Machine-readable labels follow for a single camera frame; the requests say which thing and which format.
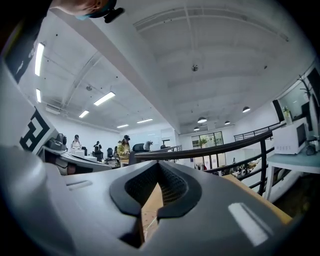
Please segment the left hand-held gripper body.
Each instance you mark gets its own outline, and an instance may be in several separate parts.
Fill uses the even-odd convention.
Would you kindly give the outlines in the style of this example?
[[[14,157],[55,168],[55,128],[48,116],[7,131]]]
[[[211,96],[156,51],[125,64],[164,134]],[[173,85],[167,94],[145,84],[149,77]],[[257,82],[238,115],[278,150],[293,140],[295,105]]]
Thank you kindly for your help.
[[[46,146],[47,141],[50,138],[55,138],[58,134],[61,133],[57,131],[45,114],[35,108],[20,137],[19,146],[23,150],[40,157],[45,162],[48,158],[47,154],[58,157],[66,152],[53,150]]]

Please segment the small potted plant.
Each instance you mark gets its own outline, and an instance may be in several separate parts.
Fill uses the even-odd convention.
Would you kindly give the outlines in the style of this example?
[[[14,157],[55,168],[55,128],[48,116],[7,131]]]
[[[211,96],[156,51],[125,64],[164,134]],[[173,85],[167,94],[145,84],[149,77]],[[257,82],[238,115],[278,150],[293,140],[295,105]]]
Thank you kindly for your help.
[[[287,125],[291,125],[293,123],[293,121],[292,121],[291,112],[288,109],[288,107],[284,106],[283,109],[282,109],[282,112],[283,112],[283,116],[284,116],[286,124]]]

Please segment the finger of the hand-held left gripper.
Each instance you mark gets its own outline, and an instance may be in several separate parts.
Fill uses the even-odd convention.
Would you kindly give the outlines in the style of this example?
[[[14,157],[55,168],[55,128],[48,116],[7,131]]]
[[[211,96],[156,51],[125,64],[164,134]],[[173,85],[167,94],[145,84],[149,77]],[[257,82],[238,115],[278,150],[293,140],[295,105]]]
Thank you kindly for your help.
[[[95,157],[82,158],[78,156],[74,156],[70,153],[63,153],[59,155],[55,160],[55,165],[58,167],[61,175],[67,175],[67,166],[75,165],[77,174],[86,174],[86,173],[95,173],[101,171],[111,170],[112,167],[108,164],[104,164],[102,162],[94,161]]]

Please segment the white table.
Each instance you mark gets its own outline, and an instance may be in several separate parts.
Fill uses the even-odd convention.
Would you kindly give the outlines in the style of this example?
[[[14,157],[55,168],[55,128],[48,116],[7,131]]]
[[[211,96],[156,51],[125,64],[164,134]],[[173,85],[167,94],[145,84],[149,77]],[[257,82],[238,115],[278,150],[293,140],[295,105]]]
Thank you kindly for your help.
[[[298,154],[273,154],[272,156],[267,158],[267,163],[267,182],[263,198],[271,203],[273,202],[271,200],[271,193],[275,168],[287,169],[292,172],[320,175],[320,152],[318,151],[313,155],[307,155],[306,147]]]

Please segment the glass door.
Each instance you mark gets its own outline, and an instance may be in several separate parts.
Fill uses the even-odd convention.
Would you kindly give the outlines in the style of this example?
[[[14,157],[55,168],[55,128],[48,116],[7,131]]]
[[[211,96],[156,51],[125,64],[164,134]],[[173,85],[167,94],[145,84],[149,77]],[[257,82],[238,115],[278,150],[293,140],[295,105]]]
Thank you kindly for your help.
[[[221,131],[191,137],[193,149],[204,149],[224,144]]]

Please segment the black speaker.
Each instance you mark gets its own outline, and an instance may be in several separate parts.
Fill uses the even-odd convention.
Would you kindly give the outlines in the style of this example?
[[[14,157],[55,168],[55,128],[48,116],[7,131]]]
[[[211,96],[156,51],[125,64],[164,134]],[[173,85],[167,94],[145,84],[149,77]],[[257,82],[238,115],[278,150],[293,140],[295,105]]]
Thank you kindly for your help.
[[[278,120],[279,122],[284,122],[285,121],[285,118],[284,118],[284,114],[283,114],[283,111],[281,109],[281,106],[280,106],[280,103],[277,99],[273,100],[272,101],[272,105],[275,109],[275,112],[277,114],[277,117],[278,117]]]

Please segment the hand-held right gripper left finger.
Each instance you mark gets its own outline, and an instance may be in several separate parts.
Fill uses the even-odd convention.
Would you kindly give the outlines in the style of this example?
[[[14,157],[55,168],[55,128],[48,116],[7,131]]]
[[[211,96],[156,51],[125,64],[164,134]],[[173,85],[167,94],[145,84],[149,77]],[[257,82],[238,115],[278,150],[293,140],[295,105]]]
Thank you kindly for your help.
[[[70,232],[78,251],[157,251],[145,240],[143,209],[158,183],[157,161],[65,178]]]

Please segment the white microwave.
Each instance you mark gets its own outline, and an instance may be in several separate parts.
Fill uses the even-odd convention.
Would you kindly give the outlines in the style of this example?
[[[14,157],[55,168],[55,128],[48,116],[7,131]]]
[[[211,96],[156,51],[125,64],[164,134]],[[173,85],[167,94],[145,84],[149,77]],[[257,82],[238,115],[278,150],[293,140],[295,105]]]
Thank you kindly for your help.
[[[274,153],[297,155],[307,145],[305,122],[295,122],[272,131]]]

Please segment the black coat rack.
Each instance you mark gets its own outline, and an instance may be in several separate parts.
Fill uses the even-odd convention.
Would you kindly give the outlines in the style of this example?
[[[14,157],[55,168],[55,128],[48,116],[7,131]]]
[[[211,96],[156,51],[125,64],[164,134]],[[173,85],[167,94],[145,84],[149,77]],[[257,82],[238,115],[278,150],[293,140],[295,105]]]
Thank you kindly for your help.
[[[304,91],[305,91],[308,100],[310,100],[310,98],[311,98],[311,91],[310,91],[310,89],[309,89],[309,86],[306,84],[304,78],[303,78],[300,74],[298,75],[297,81],[299,81],[299,82],[301,82],[301,83],[303,84],[304,88],[302,88],[301,90],[304,90]]]

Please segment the thin black railing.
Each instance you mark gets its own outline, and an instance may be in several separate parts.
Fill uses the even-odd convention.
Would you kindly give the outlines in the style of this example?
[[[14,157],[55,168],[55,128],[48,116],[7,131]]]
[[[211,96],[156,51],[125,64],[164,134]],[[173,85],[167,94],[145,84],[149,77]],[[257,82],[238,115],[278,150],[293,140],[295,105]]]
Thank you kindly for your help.
[[[275,123],[273,125],[269,125],[269,126],[266,126],[266,127],[260,128],[260,129],[252,130],[252,131],[241,133],[241,134],[236,134],[236,135],[233,136],[234,137],[234,141],[235,142],[239,142],[239,141],[242,141],[242,140],[245,140],[245,139],[249,139],[249,138],[261,135],[263,133],[279,129],[281,127],[284,127],[285,125],[286,125],[285,122],[284,123],[278,122],[278,123]]]

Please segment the black metal railing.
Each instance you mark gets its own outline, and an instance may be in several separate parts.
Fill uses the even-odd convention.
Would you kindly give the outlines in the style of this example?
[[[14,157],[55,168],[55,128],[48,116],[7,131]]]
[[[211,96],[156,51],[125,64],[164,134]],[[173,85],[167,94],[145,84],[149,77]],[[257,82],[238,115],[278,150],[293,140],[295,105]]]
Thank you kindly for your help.
[[[198,157],[205,157],[205,156],[212,156],[212,155],[218,155],[222,153],[228,153],[233,152],[239,149],[244,149],[248,146],[251,146],[253,144],[259,143],[260,144],[260,154],[247,158],[243,161],[236,162],[233,164],[225,165],[222,167],[217,167],[213,169],[207,170],[208,173],[216,173],[216,172],[222,172],[225,170],[231,170],[235,167],[240,167],[242,165],[248,165],[250,162],[261,159],[261,167],[256,170],[252,171],[249,174],[245,174],[238,178],[239,181],[242,181],[244,179],[247,179],[251,176],[254,176],[258,173],[260,173],[260,180],[252,185],[249,186],[250,189],[253,189],[255,187],[259,187],[258,194],[260,196],[263,195],[263,192],[266,191],[266,185],[267,185],[267,154],[272,152],[274,148],[267,149],[266,148],[266,140],[271,138],[273,135],[272,131],[268,131],[265,133],[262,133],[260,135],[244,139],[237,142],[232,142],[228,144],[218,145],[214,147],[208,147],[208,148],[201,148],[201,149],[190,149],[190,150],[179,150],[179,151],[169,151],[169,149],[162,149],[157,151],[151,151],[146,153],[137,153],[134,155],[134,158],[136,159],[137,163],[141,163],[143,161],[164,161],[164,160],[181,160],[181,159],[194,159]]]

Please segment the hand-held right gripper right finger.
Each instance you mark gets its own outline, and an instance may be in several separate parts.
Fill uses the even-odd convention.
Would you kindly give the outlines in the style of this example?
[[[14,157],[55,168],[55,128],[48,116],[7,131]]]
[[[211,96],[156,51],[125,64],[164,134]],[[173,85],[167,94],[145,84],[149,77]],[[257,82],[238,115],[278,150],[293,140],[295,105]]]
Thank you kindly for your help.
[[[288,216],[233,178],[158,164],[170,203],[144,245],[147,256],[272,256]]]

